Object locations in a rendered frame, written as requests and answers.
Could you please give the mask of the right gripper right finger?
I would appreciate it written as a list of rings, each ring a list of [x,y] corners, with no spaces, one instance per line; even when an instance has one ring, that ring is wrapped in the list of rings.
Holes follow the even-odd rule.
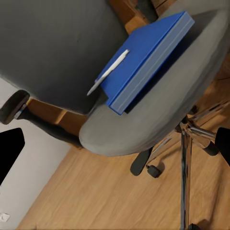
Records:
[[[214,144],[230,166],[230,129],[220,127]]]

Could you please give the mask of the swivel chair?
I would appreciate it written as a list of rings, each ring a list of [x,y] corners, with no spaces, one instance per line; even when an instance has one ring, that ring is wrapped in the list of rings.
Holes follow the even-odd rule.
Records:
[[[217,132],[200,127],[230,107],[230,95],[187,114],[194,115],[230,49],[230,0],[177,0],[159,17],[151,0],[137,1],[149,24],[183,11],[196,22],[119,115],[98,87],[87,95],[129,37],[109,0],[0,0],[0,79],[17,88],[0,109],[0,123],[27,119],[99,156],[139,152],[131,172],[138,176],[147,168],[153,178],[160,170],[148,164],[182,140],[180,227],[200,230],[188,225],[192,142],[218,154]],[[79,135],[34,114],[30,98],[86,115]]]

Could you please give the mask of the pen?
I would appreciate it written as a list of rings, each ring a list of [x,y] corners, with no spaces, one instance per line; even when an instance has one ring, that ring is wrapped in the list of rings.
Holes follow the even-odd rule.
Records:
[[[91,88],[91,90],[87,93],[87,95],[90,95],[102,82],[103,80],[122,62],[124,57],[127,55],[128,49],[125,49],[124,52],[121,53],[121,55],[118,57],[117,60],[114,61],[114,63],[105,71],[105,73],[101,76],[101,78],[94,84],[94,86]]]

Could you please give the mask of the folder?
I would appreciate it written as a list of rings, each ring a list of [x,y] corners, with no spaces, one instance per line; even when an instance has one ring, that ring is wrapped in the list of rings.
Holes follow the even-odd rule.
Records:
[[[95,80],[125,49],[128,53],[98,86],[109,108],[121,115],[163,65],[196,21],[182,11],[135,29]]]

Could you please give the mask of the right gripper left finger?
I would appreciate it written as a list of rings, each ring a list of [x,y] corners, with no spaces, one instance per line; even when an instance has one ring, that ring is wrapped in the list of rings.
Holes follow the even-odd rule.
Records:
[[[24,135],[20,127],[0,133],[0,185],[24,146]]]

